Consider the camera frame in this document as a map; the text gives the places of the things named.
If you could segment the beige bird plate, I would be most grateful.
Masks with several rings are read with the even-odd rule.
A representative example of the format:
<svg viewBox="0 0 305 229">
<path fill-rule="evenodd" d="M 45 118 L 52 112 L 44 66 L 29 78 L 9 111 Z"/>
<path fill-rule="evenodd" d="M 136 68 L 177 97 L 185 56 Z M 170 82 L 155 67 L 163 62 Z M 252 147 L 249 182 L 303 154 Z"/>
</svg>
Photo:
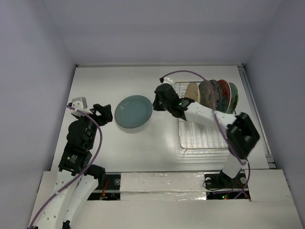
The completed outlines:
<svg viewBox="0 0 305 229">
<path fill-rule="evenodd" d="M 201 94 L 197 83 L 191 82 L 188 84 L 185 95 L 186 98 L 190 98 L 195 100 L 196 102 L 200 102 Z"/>
</svg>

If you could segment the teal blue plate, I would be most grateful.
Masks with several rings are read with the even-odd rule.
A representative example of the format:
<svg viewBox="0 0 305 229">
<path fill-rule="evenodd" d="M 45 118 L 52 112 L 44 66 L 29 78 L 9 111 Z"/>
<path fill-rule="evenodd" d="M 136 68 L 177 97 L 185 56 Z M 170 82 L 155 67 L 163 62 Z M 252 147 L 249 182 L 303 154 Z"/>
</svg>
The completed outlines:
<svg viewBox="0 0 305 229">
<path fill-rule="evenodd" d="M 151 101 L 142 95 L 132 95 L 123 99 L 115 109 L 115 120 L 123 128 L 138 128 L 144 125 L 153 113 Z"/>
</svg>

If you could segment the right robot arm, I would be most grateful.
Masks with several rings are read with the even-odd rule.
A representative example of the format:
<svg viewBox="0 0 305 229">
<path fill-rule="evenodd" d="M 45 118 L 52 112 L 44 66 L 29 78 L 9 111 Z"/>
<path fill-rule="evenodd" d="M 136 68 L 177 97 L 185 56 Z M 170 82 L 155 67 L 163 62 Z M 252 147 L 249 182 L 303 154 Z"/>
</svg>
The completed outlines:
<svg viewBox="0 0 305 229">
<path fill-rule="evenodd" d="M 163 83 L 155 91 L 153 109 L 167 111 L 173 117 L 218 129 L 228 145 L 227 161 L 218 174 L 205 177 L 208 190 L 233 188 L 248 156 L 260 139 L 260 135 L 248 114 L 225 114 L 205 107 L 193 99 L 180 98 L 174 88 Z"/>
</svg>

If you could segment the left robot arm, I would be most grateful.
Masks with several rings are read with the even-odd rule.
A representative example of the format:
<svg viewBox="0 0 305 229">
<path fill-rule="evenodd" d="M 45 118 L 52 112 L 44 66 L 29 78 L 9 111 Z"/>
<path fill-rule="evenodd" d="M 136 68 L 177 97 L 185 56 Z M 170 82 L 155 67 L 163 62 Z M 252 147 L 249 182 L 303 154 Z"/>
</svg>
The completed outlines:
<svg viewBox="0 0 305 229">
<path fill-rule="evenodd" d="M 52 195 L 33 217 L 30 229 L 69 229 L 81 213 L 88 197 L 105 184 L 103 167 L 94 165 L 92 154 L 101 127 L 112 122 L 111 105 L 94 104 L 89 109 L 84 97 L 67 104 L 76 118 L 68 127 L 67 143 L 58 166 Z"/>
</svg>

